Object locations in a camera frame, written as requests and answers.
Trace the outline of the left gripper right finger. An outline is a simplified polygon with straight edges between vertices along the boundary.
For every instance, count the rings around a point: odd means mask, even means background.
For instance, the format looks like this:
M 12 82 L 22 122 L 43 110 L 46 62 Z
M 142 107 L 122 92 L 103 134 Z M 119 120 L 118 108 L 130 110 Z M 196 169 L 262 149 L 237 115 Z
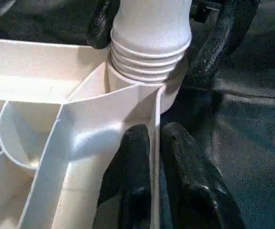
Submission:
M 219 169 L 177 122 L 160 131 L 160 154 L 175 229 L 244 229 Z

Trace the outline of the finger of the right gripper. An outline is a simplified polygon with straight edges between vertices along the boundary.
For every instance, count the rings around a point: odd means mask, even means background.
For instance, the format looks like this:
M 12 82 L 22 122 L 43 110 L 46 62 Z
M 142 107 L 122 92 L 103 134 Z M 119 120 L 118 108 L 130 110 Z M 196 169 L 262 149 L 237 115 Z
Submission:
M 87 42 L 95 49 L 103 49 L 111 42 L 113 20 L 120 0 L 99 0 L 87 29 Z

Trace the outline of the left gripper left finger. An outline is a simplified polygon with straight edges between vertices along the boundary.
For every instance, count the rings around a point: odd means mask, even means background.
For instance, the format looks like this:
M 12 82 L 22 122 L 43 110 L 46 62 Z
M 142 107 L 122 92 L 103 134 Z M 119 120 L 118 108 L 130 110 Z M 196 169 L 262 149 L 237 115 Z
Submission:
M 105 170 L 96 209 L 98 229 L 148 229 L 151 221 L 150 140 L 146 125 L 127 129 Z

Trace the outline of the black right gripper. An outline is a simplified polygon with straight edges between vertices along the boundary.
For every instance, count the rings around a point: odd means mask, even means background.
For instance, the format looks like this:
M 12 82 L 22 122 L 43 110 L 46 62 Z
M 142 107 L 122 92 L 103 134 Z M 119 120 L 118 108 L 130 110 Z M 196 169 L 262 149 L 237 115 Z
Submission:
M 246 35 L 255 14 L 255 0 L 193 0 L 191 18 L 205 23 L 211 11 L 219 11 L 216 24 L 197 57 L 190 64 L 183 88 L 210 90 L 221 62 L 231 55 Z

